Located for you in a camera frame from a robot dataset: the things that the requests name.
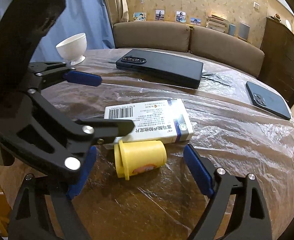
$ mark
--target barcode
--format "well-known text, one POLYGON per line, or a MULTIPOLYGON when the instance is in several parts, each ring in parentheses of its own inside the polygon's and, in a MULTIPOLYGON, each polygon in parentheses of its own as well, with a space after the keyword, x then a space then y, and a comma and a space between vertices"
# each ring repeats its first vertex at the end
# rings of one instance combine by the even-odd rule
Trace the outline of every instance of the barcode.
POLYGON ((133 116, 133 107, 127 106, 125 108, 109 109, 108 119, 118 119, 133 116))

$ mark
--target brown cabinet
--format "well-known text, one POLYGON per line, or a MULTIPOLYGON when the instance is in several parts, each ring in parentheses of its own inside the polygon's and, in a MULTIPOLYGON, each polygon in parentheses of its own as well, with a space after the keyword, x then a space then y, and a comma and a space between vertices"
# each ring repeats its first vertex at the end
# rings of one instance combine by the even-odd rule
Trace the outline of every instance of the brown cabinet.
POLYGON ((283 24, 267 18, 261 50, 264 60, 258 80, 277 90, 294 104, 294 34, 283 24))

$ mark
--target beige curtain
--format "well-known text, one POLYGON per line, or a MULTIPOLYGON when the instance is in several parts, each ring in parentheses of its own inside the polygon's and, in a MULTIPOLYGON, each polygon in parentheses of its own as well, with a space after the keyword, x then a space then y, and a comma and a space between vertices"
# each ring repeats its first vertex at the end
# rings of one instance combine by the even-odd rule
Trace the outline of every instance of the beige curtain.
POLYGON ((128 22, 128 7, 126 0, 105 0, 111 26, 119 22, 128 22))

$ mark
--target photo of person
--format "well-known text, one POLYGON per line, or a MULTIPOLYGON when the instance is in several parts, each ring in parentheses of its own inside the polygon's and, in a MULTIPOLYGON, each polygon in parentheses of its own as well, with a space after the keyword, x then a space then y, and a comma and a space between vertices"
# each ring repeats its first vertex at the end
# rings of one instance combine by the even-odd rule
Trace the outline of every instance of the photo of person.
POLYGON ((146 13, 134 13, 134 22, 136 21, 146 21, 146 13))
POLYGON ((186 22, 186 13, 185 12, 176 12, 176 22, 177 23, 185 23, 186 22))
POLYGON ((190 18, 190 23, 191 23, 191 24, 197 24, 197 25, 200 25, 200 24, 201 24, 201 20, 200 20, 200 19, 197 19, 197 18, 194 18, 194 17, 191 17, 191 18, 190 18))
POLYGON ((163 21, 165 18, 165 10, 156 10, 155 20, 163 21))

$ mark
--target table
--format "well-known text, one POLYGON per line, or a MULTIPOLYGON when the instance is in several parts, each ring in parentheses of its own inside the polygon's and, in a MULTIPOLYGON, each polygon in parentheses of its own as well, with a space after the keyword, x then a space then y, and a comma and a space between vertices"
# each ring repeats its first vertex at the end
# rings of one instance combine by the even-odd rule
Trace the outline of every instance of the table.
MULTIPOLYGON (((236 176, 256 175, 277 239, 294 216, 294 120, 282 120, 251 105, 245 83, 256 79, 218 63, 204 63, 197 90, 163 84, 146 75, 116 69, 129 49, 87 51, 79 71, 103 77, 97 88, 60 83, 42 94, 71 118, 103 117, 106 106, 182 98, 194 128, 190 142, 216 167, 236 176)), ((208 199, 201 195, 182 151, 186 142, 167 144, 167 163, 129 181, 118 179, 113 151, 100 155, 82 193, 73 204, 94 239, 186 239, 208 199)), ((16 160, 0 166, 0 185, 13 205, 25 174, 41 174, 16 160)), ((222 236, 232 211, 231 197, 217 236, 222 236)))

